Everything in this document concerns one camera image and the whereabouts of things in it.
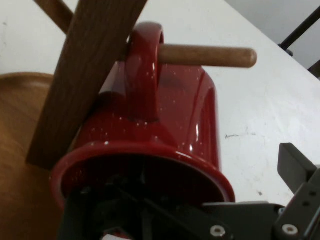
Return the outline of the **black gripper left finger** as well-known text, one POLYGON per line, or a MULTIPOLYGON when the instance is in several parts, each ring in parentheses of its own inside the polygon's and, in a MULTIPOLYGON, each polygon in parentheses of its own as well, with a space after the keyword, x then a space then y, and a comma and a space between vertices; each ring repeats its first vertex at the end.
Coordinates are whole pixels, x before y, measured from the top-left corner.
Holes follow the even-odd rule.
POLYGON ((231 240, 232 230, 204 211, 146 191, 107 185, 73 191, 66 200, 59 240, 231 240))

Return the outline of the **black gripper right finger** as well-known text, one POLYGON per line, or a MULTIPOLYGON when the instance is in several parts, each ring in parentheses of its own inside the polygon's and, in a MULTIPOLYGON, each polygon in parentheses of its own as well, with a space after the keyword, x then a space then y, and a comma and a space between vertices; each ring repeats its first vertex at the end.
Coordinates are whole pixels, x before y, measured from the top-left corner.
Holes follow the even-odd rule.
POLYGON ((293 144, 279 145, 277 171, 294 194, 273 225, 277 240, 320 238, 320 169, 293 144))

